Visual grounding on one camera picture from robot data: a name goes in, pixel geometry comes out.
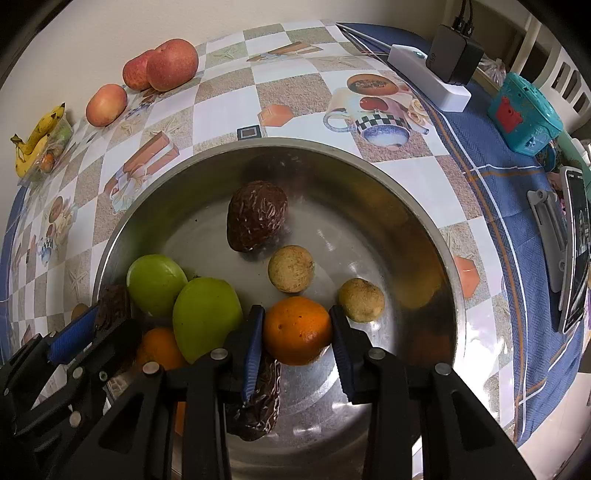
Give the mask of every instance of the phone screen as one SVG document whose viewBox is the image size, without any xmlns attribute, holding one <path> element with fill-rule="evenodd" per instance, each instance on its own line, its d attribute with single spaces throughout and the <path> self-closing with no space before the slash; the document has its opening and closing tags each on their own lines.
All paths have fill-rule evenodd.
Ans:
<svg viewBox="0 0 591 480">
<path fill-rule="evenodd" d="M 566 177 L 569 183 L 568 190 L 573 216 L 574 272 L 570 301 L 566 310 L 567 316 L 564 321 L 564 332 L 583 317 L 589 265 L 589 210 L 583 176 L 579 172 L 569 170 Z"/>
</svg>

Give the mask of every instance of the smartphone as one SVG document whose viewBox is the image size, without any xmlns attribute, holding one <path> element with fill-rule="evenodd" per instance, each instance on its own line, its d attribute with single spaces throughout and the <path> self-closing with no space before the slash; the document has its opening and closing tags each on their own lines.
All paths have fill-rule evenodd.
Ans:
<svg viewBox="0 0 591 480">
<path fill-rule="evenodd" d="M 583 173 L 578 168 L 562 167 L 560 177 L 566 209 L 567 246 L 558 331 L 567 333 L 584 313 L 589 276 L 589 204 Z"/>
</svg>

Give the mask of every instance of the checkered pattern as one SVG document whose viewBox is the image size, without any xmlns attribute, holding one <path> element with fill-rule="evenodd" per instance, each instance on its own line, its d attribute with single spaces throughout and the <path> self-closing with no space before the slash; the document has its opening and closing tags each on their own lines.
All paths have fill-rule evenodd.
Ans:
<svg viewBox="0 0 591 480">
<path fill-rule="evenodd" d="M 261 55 L 296 41 L 311 46 L 307 53 Z M 323 124 L 332 92 L 346 87 L 352 75 L 401 79 L 358 52 L 327 21 L 267 25 L 196 49 L 193 80 L 166 93 L 128 91 L 126 111 L 106 128 L 80 120 L 60 164 L 27 193 L 9 279 L 13 348 L 29 335 L 64 328 L 78 303 L 91 304 L 100 258 L 124 214 L 114 212 L 105 187 L 141 145 L 164 131 L 180 151 L 154 181 L 196 153 L 236 141 L 237 129 L 259 124 L 261 109 L 288 105 L 294 118 L 281 127 L 261 127 L 263 137 L 322 142 L 375 163 L 425 208 L 452 254 L 475 263 L 480 284 L 466 300 L 468 339 L 460 373 L 500 424 L 511 428 L 513 343 L 501 264 L 479 204 L 447 147 L 432 125 L 427 135 L 412 131 L 396 150 L 373 145 L 355 130 L 337 133 Z M 256 56 L 262 60 L 248 61 Z M 363 117 L 359 127 L 388 123 L 401 122 L 376 113 Z M 61 220 L 62 238 L 55 245 L 48 229 L 57 228 L 50 217 L 58 197 L 71 215 Z"/>
</svg>

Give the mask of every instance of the banana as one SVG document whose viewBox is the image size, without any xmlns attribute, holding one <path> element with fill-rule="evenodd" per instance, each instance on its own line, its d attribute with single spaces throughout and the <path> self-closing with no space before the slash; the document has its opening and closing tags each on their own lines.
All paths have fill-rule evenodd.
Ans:
<svg viewBox="0 0 591 480">
<path fill-rule="evenodd" d="M 39 140 L 53 130 L 58 121 L 60 121 L 60 118 L 64 115 L 65 110 L 66 104 L 62 103 L 61 105 L 56 106 L 51 112 L 43 115 L 41 120 L 37 122 L 31 135 L 29 135 L 27 143 L 23 142 L 17 134 L 15 134 L 10 141 L 21 150 L 23 155 L 31 155 Z"/>
<path fill-rule="evenodd" d="M 30 155 L 23 154 L 21 152 L 21 150 L 17 147 L 17 157 L 15 159 L 15 168 L 17 170 L 17 175 L 20 178 L 23 178 L 25 176 L 25 173 L 27 173 L 28 169 L 31 168 L 31 165 L 33 164 L 33 162 L 35 161 L 35 159 L 37 158 L 39 153 L 42 152 L 42 150 L 45 148 L 48 138 L 49 138 L 49 134 L 41 137 L 39 142 L 37 142 L 37 145 L 35 145 L 35 148 L 33 148 L 33 151 L 31 152 Z"/>
</svg>

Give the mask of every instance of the screw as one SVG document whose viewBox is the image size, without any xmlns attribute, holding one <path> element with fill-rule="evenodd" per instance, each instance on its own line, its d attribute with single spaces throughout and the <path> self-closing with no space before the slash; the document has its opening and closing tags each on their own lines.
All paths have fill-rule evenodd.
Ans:
<svg viewBox="0 0 591 480">
<path fill-rule="evenodd" d="M 82 367 L 76 367 L 72 372 L 72 378 L 78 380 L 82 374 L 84 373 L 84 369 Z"/>
<path fill-rule="evenodd" d="M 368 350 L 368 357 L 370 357 L 371 360 L 381 360 L 385 356 L 386 352 L 381 348 L 373 347 Z"/>
<path fill-rule="evenodd" d="M 79 411 L 75 410 L 70 414 L 70 427 L 73 429 L 78 428 L 80 422 L 82 421 L 82 415 Z"/>
<path fill-rule="evenodd" d="M 435 371 L 439 374 L 439 375 L 449 375 L 450 373 L 452 373 L 452 368 L 448 365 L 445 364 L 443 362 L 438 363 L 437 365 L 435 365 Z"/>
<path fill-rule="evenodd" d="M 214 348 L 209 355 L 214 360 L 224 360 L 228 356 L 228 351 L 225 348 Z"/>
<path fill-rule="evenodd" d="M 160 365 L 158 362 L 147 362 L 142 367 L 142 371 L 146 375 L 154 375 L 158 370 L 160 370 Z"/>
</svg>

